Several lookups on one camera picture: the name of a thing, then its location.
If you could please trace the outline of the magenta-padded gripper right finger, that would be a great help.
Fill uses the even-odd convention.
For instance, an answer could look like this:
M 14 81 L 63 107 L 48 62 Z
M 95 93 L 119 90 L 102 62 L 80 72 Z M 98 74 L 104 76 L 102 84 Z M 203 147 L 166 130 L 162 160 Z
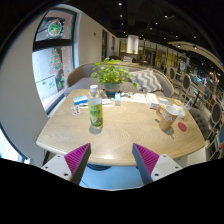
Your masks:
M 136 160 L 144 185 L 150 184 L 182 169 L 182 167 L 167 154 L 158 155 L 136 143 L 133 144 L 132 154 Z

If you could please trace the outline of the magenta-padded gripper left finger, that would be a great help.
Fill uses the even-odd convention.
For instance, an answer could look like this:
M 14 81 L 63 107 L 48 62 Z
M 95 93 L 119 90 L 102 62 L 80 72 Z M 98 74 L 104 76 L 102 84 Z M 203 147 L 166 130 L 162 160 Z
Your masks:
M 56 154 L 42 169 L 79 185 L 90 154 L 91 144 L 87 143 L 66 155 Z

